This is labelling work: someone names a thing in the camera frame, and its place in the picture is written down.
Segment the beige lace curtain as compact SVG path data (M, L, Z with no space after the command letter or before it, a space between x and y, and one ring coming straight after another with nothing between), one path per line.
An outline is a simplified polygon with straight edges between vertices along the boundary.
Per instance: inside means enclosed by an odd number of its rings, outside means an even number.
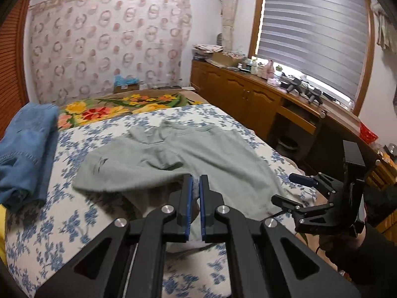
M222 44L225 50L231 51L233 46L233 27L238 0L222 0Z

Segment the cardboard box on cabinet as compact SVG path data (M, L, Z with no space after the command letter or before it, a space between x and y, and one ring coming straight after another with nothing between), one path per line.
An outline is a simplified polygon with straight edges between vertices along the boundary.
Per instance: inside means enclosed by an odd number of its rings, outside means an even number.
M214 52L206 61L218 68L237 67L245 59L244 55L234 52Z

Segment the black handheld device on cabinet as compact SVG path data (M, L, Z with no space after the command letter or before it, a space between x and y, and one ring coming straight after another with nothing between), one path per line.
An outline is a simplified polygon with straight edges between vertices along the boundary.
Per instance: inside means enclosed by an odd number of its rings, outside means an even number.
M287 93L296 91L299 95L302 94L301 80L299 80L298 78L290 79L288 77L281 77L280 82L281 87L284 88Z

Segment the patterned pink circle curtain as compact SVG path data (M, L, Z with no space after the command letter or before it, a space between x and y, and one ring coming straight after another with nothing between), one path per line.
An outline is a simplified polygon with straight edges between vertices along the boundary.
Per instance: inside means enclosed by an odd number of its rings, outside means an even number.
M139 89L179 85L190 0L48 0L31 8L30 65L40 103L110 94L114 76Z

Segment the folded blue jeans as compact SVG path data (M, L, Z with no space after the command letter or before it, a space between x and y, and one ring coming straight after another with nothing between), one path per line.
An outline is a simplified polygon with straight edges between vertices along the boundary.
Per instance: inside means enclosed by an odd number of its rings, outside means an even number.
M17 213L44 204L59 137L59 108L28 103L12 118L1 139L1 204Z

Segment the red basket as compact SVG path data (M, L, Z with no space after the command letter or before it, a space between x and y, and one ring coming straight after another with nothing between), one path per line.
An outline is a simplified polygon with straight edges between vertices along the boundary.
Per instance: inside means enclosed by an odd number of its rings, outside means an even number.
M360 123L359 127L359 136L368 145L377 141L378 139L378 136L362 122Z

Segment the wooden sideboard cabinet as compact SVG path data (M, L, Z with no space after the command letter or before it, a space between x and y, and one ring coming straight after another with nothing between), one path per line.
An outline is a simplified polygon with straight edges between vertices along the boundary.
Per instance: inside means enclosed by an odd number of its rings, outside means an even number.
M247 73L192 61L191 85L212 105L221 108L276 148L282 137L298 149L291 159L307 174L343 175L343 141L358 144L366 166L365 181L380 190L396 183L396 168L359 137L357 124L325 105L309 104L304 97L277 89Z

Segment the blue floral white bedspread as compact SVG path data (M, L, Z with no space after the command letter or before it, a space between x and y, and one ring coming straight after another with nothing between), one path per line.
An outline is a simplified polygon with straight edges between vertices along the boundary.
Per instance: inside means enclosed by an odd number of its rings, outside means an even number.
M119 116L70 128L59 134L46 203L27 205L18 213L7 214L8 269L27 296L34 296L41 285L115 219L142 218L121 193L78 191L73 187L73 179L89 152L135 126L149 129L160 126L164 120L193 127L214 124L223 130L237 131L270 165L285 188L299 197L291 200L305 207L316 202L314 189L289 180L296 169L284 157L253 131L211 104Z

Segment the stack of magazines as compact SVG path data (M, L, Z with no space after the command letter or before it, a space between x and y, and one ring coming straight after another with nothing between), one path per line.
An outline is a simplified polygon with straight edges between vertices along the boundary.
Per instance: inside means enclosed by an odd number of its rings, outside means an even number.
M215 52L223 51L223 46L213 44L193 44L193 59L205 60L212 57Z

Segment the grey zebra window blind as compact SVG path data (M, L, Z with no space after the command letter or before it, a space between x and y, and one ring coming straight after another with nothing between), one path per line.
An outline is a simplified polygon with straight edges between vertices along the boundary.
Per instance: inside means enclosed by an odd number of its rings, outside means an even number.
M264 0L256 56L355 99L368 41L365 0Z

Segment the grey-green pants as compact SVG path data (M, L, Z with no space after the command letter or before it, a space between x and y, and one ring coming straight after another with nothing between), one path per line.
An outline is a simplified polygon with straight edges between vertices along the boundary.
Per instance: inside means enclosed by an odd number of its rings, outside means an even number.
M210 188L222 194L226 205L258 221L278 211L272 195L299 200L237 131L165 120L149 129L135 126L89 152L73 187L119 192L133 204L138 216L145 217L165 204L182 186L186 174L193 177L193 199L199 197L200 176L206 175Z

